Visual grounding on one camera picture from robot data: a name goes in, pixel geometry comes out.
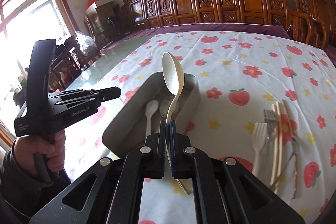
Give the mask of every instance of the hand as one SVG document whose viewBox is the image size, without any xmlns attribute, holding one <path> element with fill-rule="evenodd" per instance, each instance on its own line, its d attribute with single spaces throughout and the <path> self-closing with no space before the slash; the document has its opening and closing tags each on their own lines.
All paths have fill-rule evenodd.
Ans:
<svg viewBox="0 0 336 224">
<path fill-rule="evenodd" d="M 49 158 L 48 167 L 51 171 L 56 172 L 64 167 L 66 139 L 64 130 L 55 133 L 54 136 L 54 144 L 50 144 L 38 136 L 24 136 L 16 139 L 14 144 L 15 159 L 20 167 L 31 176 L 37 177 L 39 175 L 33 157 L 36 152 L 46 154 Z"/>
</svg>

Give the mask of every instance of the spoon handle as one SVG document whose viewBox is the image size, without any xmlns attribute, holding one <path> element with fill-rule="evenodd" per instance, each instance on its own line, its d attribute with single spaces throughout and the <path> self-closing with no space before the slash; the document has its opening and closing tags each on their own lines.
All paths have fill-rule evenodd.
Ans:
<svg viewBox="0 0 336 224">
<path fill-rule="evenodd" d="M 151 131 L 152 131 L 152 129 L 151 129 L 151 117 L 147 117 L 145 142 L 146 142 L 147 136 L 149 136 L 152 133 Z"/>
</svg>

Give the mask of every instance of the wooden furniture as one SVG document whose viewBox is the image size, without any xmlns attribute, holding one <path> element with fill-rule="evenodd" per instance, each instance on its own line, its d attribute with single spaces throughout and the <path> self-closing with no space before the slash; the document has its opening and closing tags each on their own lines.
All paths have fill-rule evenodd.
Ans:
<svg viewBox="0 0 336 224">
<path fill-rule="evenodd" d="M 335 0 L 295 0 L 296 9 L 325 24 L 329 44 L 336 47 L 336 3 Z"/>
<path fill-rule="evenodd" d="M 320 24 L 287 7 L 287 0 L 123 0 L 124 29 L 134 31 L 159 26 L 203 22 L 282 25 L 300 42 L 322 47 Z"/>
<path fill-rule="evenodd" d="M 63 69 L 58 69 L 58 67 L 61 66 L 65 68 L 66 71 L 63 71 Z M 68 48 L 66 48 L 51 64 L 51 74 L 54 75 L 58 81 L 58 83 L 55 83 L 55 78 L 50 77 L 49 87 L 53 91 L 57 89 L 65 90 L 68 87 L 68 85 L 71 84 L 71 83 L 65 83 L 62 80 L 60 72 L 63 72 L 65 75 L 68 75 L 73 80 L 79 76 L 79 67 L 77 66 Z"/>
</svg>

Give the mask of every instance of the tablecloth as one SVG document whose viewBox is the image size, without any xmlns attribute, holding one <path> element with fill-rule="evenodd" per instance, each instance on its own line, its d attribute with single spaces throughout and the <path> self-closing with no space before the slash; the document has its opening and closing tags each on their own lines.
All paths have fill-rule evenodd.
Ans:
<svg viewBox="0 0 336 224">
<path fill-rule="evenodd" d="M 282 114 L 283 162 L 292 152 L 290 122 L 300 146 L 297 198 L 291 198 L 293 161 L 281 178 L 278 195 L 312 223 L 336 188 L 336 69 L 322 50 L 284 38 L 224 31 L 156 35 L 93 87 L 118 86 L 121 99 L 103 103 L 97 114 L 66 130 L 66 147 L 72 150 L 66 156 L 70 176 L 77 178 L 97 156 L 115 158 L 101 143 L 101 129 L 151 74 L 161 71 L 166 51 L 198 79 L 201 101 L 186 134 L 210 157 L 234 156 L 252 170 L 254 123 L 263 122 L 264 108 L 287 100 L 292 119 Z M 169 178 L 146 179 L 139 220 L 194 224 L 193 196 L 186 196 Z"/>
</svg>

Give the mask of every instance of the white spoon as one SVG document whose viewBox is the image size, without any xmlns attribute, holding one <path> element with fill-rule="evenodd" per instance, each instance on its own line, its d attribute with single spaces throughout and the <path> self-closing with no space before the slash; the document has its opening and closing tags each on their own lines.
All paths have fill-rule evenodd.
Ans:
<svg viewBox="0 0 336 224">
<path fill-rule="evenodd" d="M 146 142 L 147 136 L 149 136 L 152 133 L 151 119 L 152 119 L 153 114 L 158 110 L 158 108 L 159 108 L 159 102 L 157 100 L 149 101 L 146 105 L 145 115 L 147 117 L 147 127 L 146 127 L 145 142 Z"/>
<path fill-rule="evenodd" d="M 166 124 L 168 125 L 171 121 L 171 116 L 173 113 L 173 110 L 176 106 L 177 100 L 179 99 L 183 86 L 184 86 L 184 72 L 183 68 L 180 64 L 180 62 L 169 52 L 165 52 L 162 55 L 162 72 L 163 72 L 163 78 L 165 79 L 166 86 L 168 90 L 175 95 L 173 101 L 171 102 L 168 113 L 167 113 L 167 118 L 166 118 Z M 170 153 L 168 150 L 167 146 L 167 141 L 166 141 L 166 153 L 170 163 Z M 190 195 L 193 193 L 192 190 L 189 190 L 183 183 L 182 180 L 177 180 L 178 184 L 180 187 L 186 192 L 186 194 Z"/>
</svg>

